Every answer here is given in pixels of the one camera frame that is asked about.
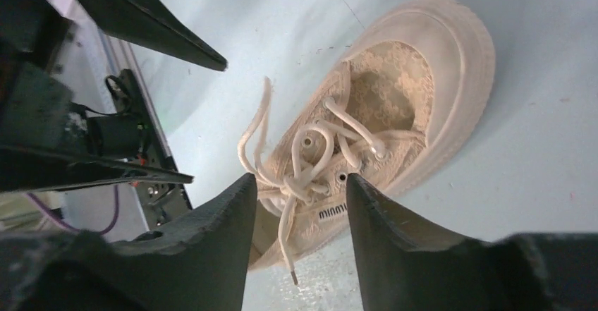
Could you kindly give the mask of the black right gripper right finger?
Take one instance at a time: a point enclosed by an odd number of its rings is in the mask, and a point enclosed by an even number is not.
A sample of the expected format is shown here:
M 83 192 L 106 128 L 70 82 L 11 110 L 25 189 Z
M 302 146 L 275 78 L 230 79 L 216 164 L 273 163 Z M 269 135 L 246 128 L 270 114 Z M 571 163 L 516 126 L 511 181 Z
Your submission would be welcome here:
M 519 233 L 484 242 L 346 182 L 365 310 L 596 310 L 597 235 Z

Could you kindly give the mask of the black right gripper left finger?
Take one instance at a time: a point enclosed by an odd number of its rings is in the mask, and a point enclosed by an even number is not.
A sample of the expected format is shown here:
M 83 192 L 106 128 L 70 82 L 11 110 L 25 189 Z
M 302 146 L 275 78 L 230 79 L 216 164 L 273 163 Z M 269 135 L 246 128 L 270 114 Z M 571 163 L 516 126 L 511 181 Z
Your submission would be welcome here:
M 1 234 L 2 310 L 240 310 L 257 204 L 247 173 L 130 241 L 98 233 Z

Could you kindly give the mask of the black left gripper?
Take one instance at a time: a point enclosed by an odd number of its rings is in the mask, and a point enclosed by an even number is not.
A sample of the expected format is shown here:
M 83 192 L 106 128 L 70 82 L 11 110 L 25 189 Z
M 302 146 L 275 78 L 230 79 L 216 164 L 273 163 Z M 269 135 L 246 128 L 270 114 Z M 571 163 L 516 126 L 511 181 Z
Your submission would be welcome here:
M 106 34 L 214 71 L 227 60 L 160 0 L 78 0 Z M 88 152 L 73 92 L 53 78 L 72 21 L 48 0 L 1 0 L 1 192 L 68 190 L 193 177 Z

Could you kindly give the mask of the beige sneaker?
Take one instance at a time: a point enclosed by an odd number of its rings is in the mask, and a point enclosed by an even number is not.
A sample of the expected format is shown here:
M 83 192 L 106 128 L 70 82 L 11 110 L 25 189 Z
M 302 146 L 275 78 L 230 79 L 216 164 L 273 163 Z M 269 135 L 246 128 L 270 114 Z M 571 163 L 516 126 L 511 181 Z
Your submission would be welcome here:
M 412 0 L 375 21 L 329 71 L 271 154 L 262 156 L 272 86 L 238 142 L 257 181 L 248 269 L 295 263 L 348 227 L 346 182 L 399 197 L 471 136 L 496 54 L 484 23 L 456 0 Z

